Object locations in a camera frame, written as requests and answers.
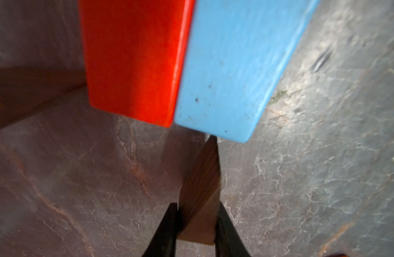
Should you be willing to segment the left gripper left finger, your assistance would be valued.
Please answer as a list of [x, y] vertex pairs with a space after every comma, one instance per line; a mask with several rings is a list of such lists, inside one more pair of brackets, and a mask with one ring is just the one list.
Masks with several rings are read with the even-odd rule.
[[178, 204], [171, 203], [142, 257], [175, 257]]

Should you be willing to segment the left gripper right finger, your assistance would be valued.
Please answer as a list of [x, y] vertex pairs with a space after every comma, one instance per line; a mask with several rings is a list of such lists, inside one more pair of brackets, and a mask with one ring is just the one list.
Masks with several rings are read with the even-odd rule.
[[222, 202], [216, 224], [215, 253], [217, 257], [251, 257]]

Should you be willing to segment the dark brown wedge block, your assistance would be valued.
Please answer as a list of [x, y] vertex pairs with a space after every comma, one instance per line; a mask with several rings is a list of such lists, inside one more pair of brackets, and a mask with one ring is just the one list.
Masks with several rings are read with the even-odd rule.
[[181, 188], [178, 239], [214, 245], [220, 191], [221, 168], [217, 137], [210, 136]]

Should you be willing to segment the light blue rectangular block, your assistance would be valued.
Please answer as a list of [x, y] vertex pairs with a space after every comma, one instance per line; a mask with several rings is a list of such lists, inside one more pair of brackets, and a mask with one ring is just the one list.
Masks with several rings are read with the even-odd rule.
[[317, 6], [196, 1], [175, 124], [247, 142]]

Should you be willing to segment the red rectangular block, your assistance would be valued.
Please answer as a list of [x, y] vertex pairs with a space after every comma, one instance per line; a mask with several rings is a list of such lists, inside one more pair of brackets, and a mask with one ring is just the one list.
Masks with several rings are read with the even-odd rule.
[[169, 127], [193, 8], [178, 0], [80, 1], [90, 104]]

